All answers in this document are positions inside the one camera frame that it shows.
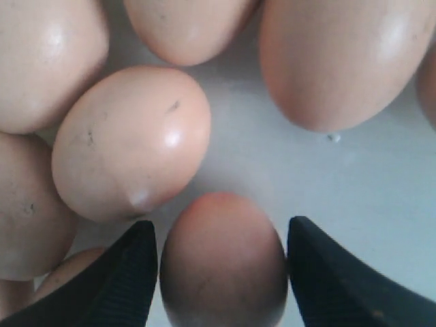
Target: black object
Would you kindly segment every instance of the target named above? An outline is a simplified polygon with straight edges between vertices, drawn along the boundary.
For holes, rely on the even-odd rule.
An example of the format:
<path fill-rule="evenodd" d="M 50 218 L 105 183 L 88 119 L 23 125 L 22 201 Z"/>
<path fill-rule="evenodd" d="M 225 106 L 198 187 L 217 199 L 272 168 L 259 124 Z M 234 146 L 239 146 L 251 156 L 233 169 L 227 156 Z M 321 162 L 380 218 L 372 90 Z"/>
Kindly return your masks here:
<path fill-rule="evenodd" d="M 382 276 L 306 217 L 291 219 L 287 251 L 307 327 L 436 326 L 436 303 Z"/>
<path fill-rule="evenodd" d="M 0 327 L 144 327 L 156 282 L 155 229 L 140 221 L 86 270 Z"/>

